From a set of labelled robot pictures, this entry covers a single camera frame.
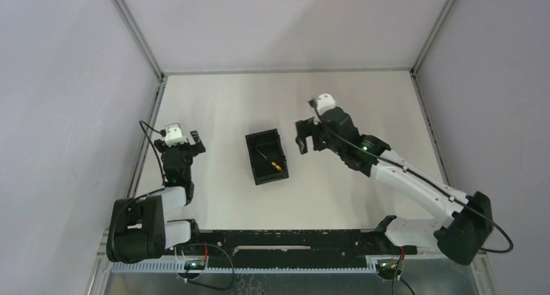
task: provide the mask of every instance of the white wall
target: white wall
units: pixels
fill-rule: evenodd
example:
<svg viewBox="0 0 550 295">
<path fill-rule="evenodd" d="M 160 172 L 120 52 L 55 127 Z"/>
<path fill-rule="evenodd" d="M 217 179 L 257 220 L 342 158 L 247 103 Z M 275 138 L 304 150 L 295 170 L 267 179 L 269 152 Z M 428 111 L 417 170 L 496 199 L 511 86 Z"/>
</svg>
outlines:
<svg viewBox="0 0 550 295">
<path fill-rule="evenodd" d="M 82 294 L 156 78 L 110 0 L 0 0 L 0 293 Z"/>
<path fill-rule="evenodd" d="M 410 68 L 445 0 L 126 0 L 164 71 Z"/>
<path fill-rule="evenodd" d="M 419 75 L 451 179 L 516 243 L 490 256 L 503 294 L 550 287 L 549 35 L 548 0 L 459 0 Z"/>
</svg>

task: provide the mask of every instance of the black cable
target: black cable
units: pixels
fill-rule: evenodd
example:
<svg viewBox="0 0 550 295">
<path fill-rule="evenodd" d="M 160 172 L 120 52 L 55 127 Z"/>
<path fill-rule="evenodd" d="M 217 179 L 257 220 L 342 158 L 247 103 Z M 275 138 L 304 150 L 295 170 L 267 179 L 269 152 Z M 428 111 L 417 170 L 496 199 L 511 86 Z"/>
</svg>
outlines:
<svg viewBox="0 0 550 295">
<path fill-rule="evenodd" d="M 158 152 L 156 151 L 156 148 L 155 146 L 153 145 L 153 142 L 151 141 L 151 137 L 149 137 L 149 134 L 147 133 L 147 131 L 145 130 L 145 127 L 143 125 L 146 125 L 148 128 L 150 128 L 151 130 L 153 130 L 154 132 L 157 132 L 159 134 L 161 134 L 159 131 L 155 130 L 153 127 L 151 127 L 151 125 L 147 124 L 145 121 L 143 120 L 139 120 L 139 126 L 141 127 L 141 130 L 143 131 L 143 133 L 145 134 L 145 137 L 147 138 L 147 141 L 149 142 L 149 144 L 151 145 L 151 147 L 153 148 L 153 152 L 155 153 L 155 157 L 156 157 L 156 161 L 158 163 L 158 168 L 160 170 L 160 176 L 162 177 L 162 185 L 164 186 L 164 183 L 165 183 L 165 175 L 164 175 L 164 171 L 162 169 L 162 164 L 160 163 L 160 158 L 158 157 Z"/>
<path fill-rule="evenodd" d="M 394 278 L 392 279 L 392 295 L 395 295 L 395 280 L 397 279 L 397 273 L 399 272 L 399 264 L 401 264 L 401 260 L 403 259 L 403 256 L 405 256 L 405 252 L 401 252 L 401 255 L 399 255 L 399 259 L 396 263 L 396 271 L 394 274 Z"/>
<path fill-rule="evenodd" d="M 414 291 L 413 291 L 413 288 L 412 288 L 412 287 L 411 287 L 402 277 L 399 278 L 399 281 L 403 282 L 403 284 L 404 284 L 407 288 L 409 288 L 409 290 L 411 291 L 411 294 L 412 294 L 412 295 L 416 295 L 416 293 L 414 293 Z"/>
<path fill-rule="evenodd" d="M 149 129 L 151 129 L 153 132 L 158 133 L 162 136 L 162 133 L 160 131 L 155 130 L 151 125 L 147 124 L 145 121 L 140 120 L 140 122 L 145 124 L 145 126 L 148 127 Z"/>
<path fill-rule="evenodd" d="M 136 201 L 138 201 L 139 199 L 146 198 L 150 195 L 154 195 L 154 194 L 159 193 L 161 191 L 164 191 L 164 188 L 157 189 L 157 190 L 151 191 L 150 193 L 146 193 L 144 195 L 132 198 L 132 199 L 130 199 L 130 201 L 126 202 L 126 204 L 118 212 L 117 216 L 115 217 L 115 219 L 113 220 L 113 223 L 112 223 L 114 228 L 112 230 L 109 229 L 109 236 L 110 237 L 108 237 L 109 241 L 111 242 L 111 252 L 113 253 L 113 257 L 116 261 L 120 261 L 120 262 L 126 263 L 126 264 L 138 263 L 138 261 L 125 261 L 124 259 L 122 259 L 120 257 L 120 255 L 118 255 L 117 249 L 115 248 L 115 229 L 118 225 L 117 222 L 120 219 L 120 216 L 122 216 L 122 212 L 126 211 L 132 204 L 136 203 Z"/>
<path fill-rule="evenodd" d="M 314 107 L 313 108 L 315 110 L 315 114 L 317 115 L 317 118 L 319 119 L 319 121 L 321 123 L 323 123 L 323 120 L 321 119 L 321 117 L 319 116 L 319 113 L 317 112 L 317 109 Z M 493 249 L 490 249 L 490 248 L 480 248 L 481 251 L 485 251 L 485 252 L 492 252 L 492 253 L 499 253 L 499 254 L 504 254 L 504 253 L 508 253 L 510 252 L 511 250 L 514 249 L 514 242 L 512 242 L 512 239 L 510 238 L 510 236 L 504 231 L 504 229 L 502 229 L 498 224 L 496 224 L 492 218 L 488 218 L 486 217 L 485 215 L 481 214 L 480 212 L 472 209 L 471 207 L 467 206 L 465 203 L 461 202 L 460 200 L 457 200 L 456 197 L 450 195 L 449 193 L 445 192 L 443 189 L 439 188 L 438 185 L 436 185 L 435 183 L 433 183 L 431 180 L 429 180 L 428 178 L 424 177 L 423 175 L 420 175 L 418 174 L 417 172 L 414 172 L 413 170 L 411 169 L 406 169 L 404 168 L 403 165 L 400 165 L 399 163 L 396 163 L 394 161 L 391 161 L 389 159 L 386 159 L 386 158 L 383 158 L 381 156 L 377 156 L 367 150 L 364 150 L 362 149 L 361 147 L 358 147 L 357 145 L 353 144 L 352 142 L 348 141 L 347 139 L 343 138 L 342 136 L 336 134 L 333 130 L 331 130 L 330 128 L 327 128 L 327 127 L 324 127 L 325 130 L 327 130 L 329 133 L 331 133 L 332 135 L 338 137 L 338 139 L 340 139 L 341 141 L 343 141 L 344 143 L 350 145 L 351 147 L 365 153 L 365 154 L 368 154 L 369 156 L 372 156 L 380 161 L 384 161 L 388 164 L 391 164 L 401 170 L 404 170 L 405 172 L 409 172 L 411 173 L 412 175 L 414 175 L 415 177 L 417 177 L 418 179 L 420 179 L 421 181 L 427 183 L 428 185 L 430 185 L 431 187 L 433 187 L 434 189 L 436 189 L 437 191 L 439 191 L 441 194 L 443 194 L 444 196 L 446 196 L 449 201 L 452 200 L 452 202 L 455 202 L 457 203 L 458 205 L 462 206 L 463 208 L 465 209 L 468 209 L 469 211 L 473 212 L 474 214 L 476 214 L 477 216 L 485 219 L 487 222 L 489 222 L 493 227 L 497 228 L 497 230 L 502 233 L 502 236 L 504 236 L 504 238 L 506 239 L 506 241 L 508 241 L 508 248 L 504 249 L 504 250 L 493 250 Z"/>
<path fill-rule="evenodd" d="M 181 277 L 181 278 L 185 279 L 185 281 L 190 283 L 190 284 L 198 285 L 200 287 L 206 287 L 207 289 L 211 289 L 211 290 L 228 290 L 228 289 L 230 289 L 233 286 L 233 283 L 235 281 L 235 266 L 233 266 L 233 261 L 231 260 L 231 257 L 229 256 L 229 254 L 227 254 L 227 252 L 225 252 L 219 246 L 214 245 L 214 244 L 210 244 L 210 243 L 186 244 L 184 247 L 188 247 L 188 246 L 205 246 L 205 245 L 206 246 L 211 246 L 213 248 L 217 248 L 218 250 L 222 251 L 223 254 L 225 254 L 225 256 L 227 256 L 227 259 L 229 259 L 229 262 L 231 263 L 231 283 L 227 287 L 215 287 L 213 285 L 208 285 L 208 284 L 203 284 L 203 283 L 200 283 L 200 282 L 196 282 L 196 281 L 193 281 L 193 280 L 190 280 L 190 279 L 187 278 L 187 273 L 189 273 L 189 269 L 186 270 L 186 272 L 184 273 L 183 276 L 181 276 L 180 273 L 177 272 L 178 277 Z"/>
</svg>

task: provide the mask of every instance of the black plastic bin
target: black plastic bin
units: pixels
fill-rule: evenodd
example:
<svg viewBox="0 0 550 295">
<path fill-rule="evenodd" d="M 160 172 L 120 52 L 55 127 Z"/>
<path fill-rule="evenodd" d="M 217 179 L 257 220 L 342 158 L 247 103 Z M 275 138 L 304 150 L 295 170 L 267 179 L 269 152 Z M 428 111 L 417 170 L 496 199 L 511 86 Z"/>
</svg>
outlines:
<svg viewBox="0 0 550 295">
<path fill-rule="evenodd" d="M 245 139 L 248 147 L 248 155 L 250 156 L 250 165 L 252 166 L 252 175 L 254 176 L 256 185 L 289 177 L 287 158 L 283 152 L 281 137 L 276 128 L 260 133 L 248 134 L 245 136 Z M 271 165 L 272 161 L 276 162 L 283 169 L 283 172 L 275 169 Z"/>
</svg>

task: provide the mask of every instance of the metal frame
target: metal frame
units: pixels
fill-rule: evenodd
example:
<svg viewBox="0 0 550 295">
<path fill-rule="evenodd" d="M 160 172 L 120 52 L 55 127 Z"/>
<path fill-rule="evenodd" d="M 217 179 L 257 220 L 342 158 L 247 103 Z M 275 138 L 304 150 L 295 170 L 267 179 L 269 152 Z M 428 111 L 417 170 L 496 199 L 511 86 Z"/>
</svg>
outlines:
<svg viewBox="0 0 550 295">
<path fill-rule="evenodd" d="M 418 86 L 418 83 L 416 81 L 416 75 L 418 73 L 418 70 L 422 66 L 422 63 L 424 62 L 430 48 L 432 47 L 434 41 L 436 40 L 439 32 L 441 31 L 442 27 L 444 26 L 445 22 L 449 18 L 449 13 L 451 12 L 452 8 L 456 5 L 457 0 L 446 0 L 445 5 L 443 9 L 441 10 L 435 24 L 433 25 L 433 28 L 431 29 L 431 32 L 429 33 L 422 50 L 420 51 L 417 59 L 414 62 L 414 65 L 410 69 L 405 68 L 398 68 L 398 69 L 389 69 L 389 68 L 363 68 L 363 69 L 288 69 L 288 70 L 266 70 L 266 71 L 205 71 L 205 72 L 172 72 L 172 73 L 163 73 L 160 66 L 158 65 L 149 45 L 147 44 L 147 41 L 145 40 L 145 37 L 141 30 L 138 27 L 138 24 L 136 23 L 130 9 L 128 8 L 128 5 L 126 4 L 125 0 L 112 0 L 117 11 L 121 15 L 122 20 L 124 21 L 126 27 L 128 28 L 129 33 L 132 35 L 132 38 L 136 42 L 136 45 L 138 46 L 139 50 L 142 52 L 144 58 L 149 63 L 151 69 L 159 79 L 159 84 L 156 88 L 156 91 L 154 93 L 153 102 L 149 110 L 149 114 L 147 116 L 147 121 L 151 124 L 154 124 L 159 109 L 160 109 L 160 103 L 163 97 L 164 89 L 167 82 L 167 75 L 212 75 L 212 74 L 243 74 L 243 73 L 301 73 L 301 72 L 343 72 L 343 71 L 403 71 L 408 70 L 411 74 L 411 80 L 416 92 L 416 96 L 418 98 L 419 105 L 422 110 L 422 115 L 424 117 L 426 128 L 429 132 L 429 137 L 432 142 L 432 146 L 434 149 L 434 152 L 436 154 L 438 166 L 441 170 L 441 173 L 443 175 L 443 179 L 446 183 L 449 183 L 449 174 L 444 166 L 444 158 L 442 157 L 440 147 L 438 145 L 437 136 L 435 131 L 433 130 L 433 125 L 431 124 L 431 118 L 429 114 L 429 110 L 425 104 L 424 98 L 422 97 L 422 92 L 420 87 Z M 135 161 L 135 165 L 132 172 L 132 177 L 130 179 L 130 182 L 128 184 L 128 190 L 126 193 L 127 197 L 135 196 L 138 181 L 141 176 L 141 171 L 143 169 L 143 164 L 145 161 L 145 156 L 147 153 L 148 145 L 145 141 L 145 137 L 141 141 L 141 145 L 139 147 L 139 150 L 137 152 L 137 158 Z M 105 247 L 106 247 L 106 240 L 107 240 L 107 231 L 104 233 L 102 237 L 102 242 L 100 243 L 99 250 L 97 252 L 96 260 L 94 262 L 92 271 L 91 271 L 91 277 L 88 281 L 88 287 L 86 288 L 86 294 L 90 295 L 100 295 L 104 293 L 104 290 L 107 285 L 108 276 L 110 275 L 110 272 L 113 270 L 113 272 L 120 272 L 121 270 L 134 270 L 133 272 L 158 272 L 159 270 L 163 270 L 170 267 L 170 271 L 172 271 L 174 266 L 178 266 L 179 264 L 173 263 L 174 260 L 166 260 L 166 259 L 159 259 L 159 260 L 150 260 L 147 262 L 144 266 L 136 266 L 133 265 L 132 268 L 127 268 L 128 265 L 124 264 L 116 264 L 113 266 L 106 258 L 105 254 Z M 351 271 L 365 271 L 365 272 L 371 272 L 372 268 L 369 264 L 376 262 L 378 260 L 386 259 L 392 257 L 390 255 L 388 256 L 380 256 L 380 257 L 366 257 L 366 264 L 367 267 L 365 268 L 347 268 L 344 270 L 351 270 Z M 422 255 L 411 255 L 409 257 L 415 257 L 420 259 L 430 259 L 434 257 L 441 257 L 441 255 L 435 255 L 435 254 L 422 254 Z M 496 284 L 496 280 L 494 276 L 492 275 L 492 271 L 490 269 L 490 263 L 487 258 L 486 254 L 480 254 L 474 262 L 470 265 L 474 272 L 475 282 L 477 285 L 477 288 L 479 290 L 480 294 L 500 294 L 499 289 Z M 227 268 L 218 268 L 218 271 L 227 271 Z M 249 269 L 242 269 L 244 270 L 243 273 L 250 271 Z M 341 272 L 338 268 L 332 269 L 336 272 Z M 291 270 L 293 273 L 296 272 L 302 272 L 301 270 Z M 269 270 L 262 271 L 262 273 L 269 273 Z"/>
<path fill-rule="evenodd" d="M 416 74 L 418 73 L 420 66 L 422 66 L 422 63 L 424 62 L 426 55 L 428 54 L 429 50 L 431 49 L 431 46 L 433 45 L 434 41 L 439 35 L 441 28 L 449 18 L 449 13 L 451 13 L 452 9 L 457 4 L 457 1 L 458 0 L 445 1 L 445 5 L 441 9 L 439 16 L 435 20 L 435 24 L 433 25 L 428 35 L 428 38 L 426 38 L 426 41 L 424 42 L 424 45 L 422 46 L 422 49 L 420 50 L 418 57 L 414 61 L 414 65 L 412 65 L 411 74 L 413 75 L 413 77 L 416 77 Z"/>
<path fill-rule="evenodd" d="M 153 52 L 149 47 L 149 44 L 147 44 L 147 41 L 145 41 L 145 37 L 143 36 L 143 33 L 139 29 L 139 26 L 136 23 L 134 16 L 132 15 L 130 9 L 128 8 L 128 5 L 126 4 L 126 1 L 125 0 L 112 0 L 112 1 L 115 7 L 117 8 L 117 11 L 119 12 L 122 20 L 124 21 L 124 24 L 126 25 L 126 27 L 128 27 L 128 31 L 130 32 L 130 35 L 132 35 L 132 38 L 136 42 L 137 47 L 143 54 L 143 57 L 145 57 L 146 61 L 149 63 L 149 66 L 155 73 L 156 77 L 159 80 L 161 80 L 163 78 L 162 70 L 160 69 L 160 66 L 157 63 L 153 55 Z"/>
</svg>

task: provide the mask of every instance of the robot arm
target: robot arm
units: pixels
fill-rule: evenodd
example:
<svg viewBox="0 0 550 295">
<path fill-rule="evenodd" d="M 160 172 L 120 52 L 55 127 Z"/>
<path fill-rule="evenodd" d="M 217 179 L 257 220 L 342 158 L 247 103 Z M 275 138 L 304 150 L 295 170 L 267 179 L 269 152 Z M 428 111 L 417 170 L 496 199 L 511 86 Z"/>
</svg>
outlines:
<svg viewBox="0 0 550 295">
<path fill-rule="evenodd" d="M 163 138 L 155 140 L 154 147 L 161 153 L 165 188 L 115 202 L 106 246 L 112 262 L 159 258 L 165 249 L 189 241 L 198 232 L 192 219 L 166 222 L 164 216 L 192 201 L 191 165 L 206 148 L 197 131 L 191 132 L 195 144 L 190 144 L 177 123 L 160 133 Z"/>
<path fill-rule="evenodd" d="M 390 217 L 389 224 L 385 218 L 385 236 L 392 244 L 437 247 L 457 263 L 471 263 L 492 231 L 487 196 L 479 191 L 469 196 L 440 183 L 406 162 L 379 138 L 360 134 L 331 95 L 322 94 L 309 104 L 316 115 L 296 122 L 300 153 L 307 152 L 305 139 L 311 136 L 313 150 L 330 149 L 349 168 L 399 189 L 433 216 L 433 220 Z"/>
</svg>

